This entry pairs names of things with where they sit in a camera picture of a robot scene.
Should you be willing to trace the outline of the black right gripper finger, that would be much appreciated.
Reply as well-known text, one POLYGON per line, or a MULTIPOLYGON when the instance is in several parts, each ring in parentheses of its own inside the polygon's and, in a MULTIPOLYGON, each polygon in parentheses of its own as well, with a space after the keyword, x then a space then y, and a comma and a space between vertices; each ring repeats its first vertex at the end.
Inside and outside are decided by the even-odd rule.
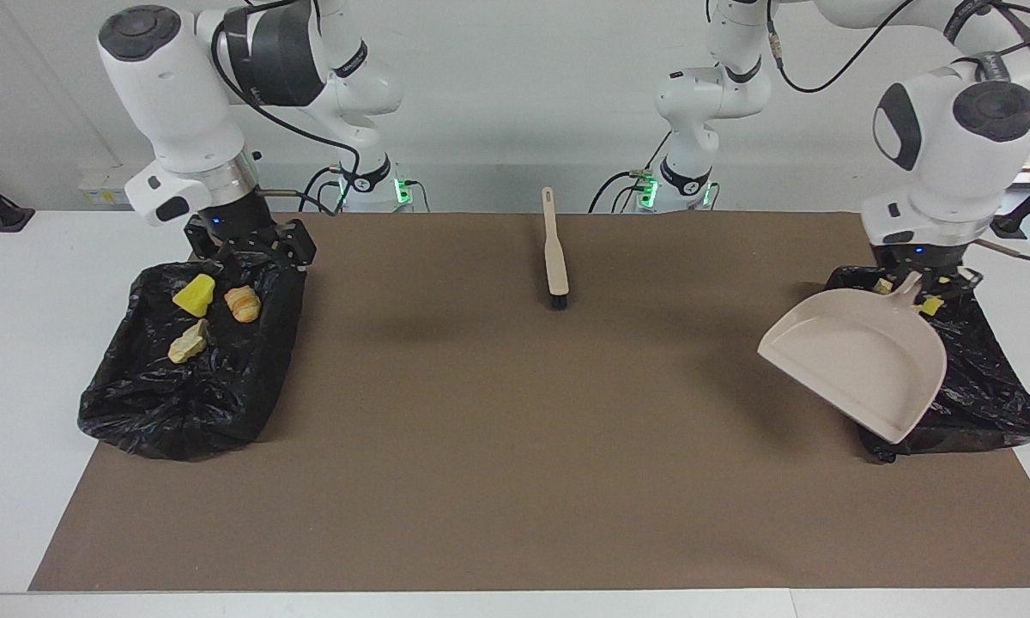
POLYGON ((300 219, 291 219, 275 227, 275 251, 287 259, 300 271, 312 265, 318 254, 318 247, 300 219))
POLYGON ((183 233, 188 239, 193 258, 200 261, 221 261, 224 243, 215 235, 213 228, 201 216, 190 216, 183 227, 183 233))

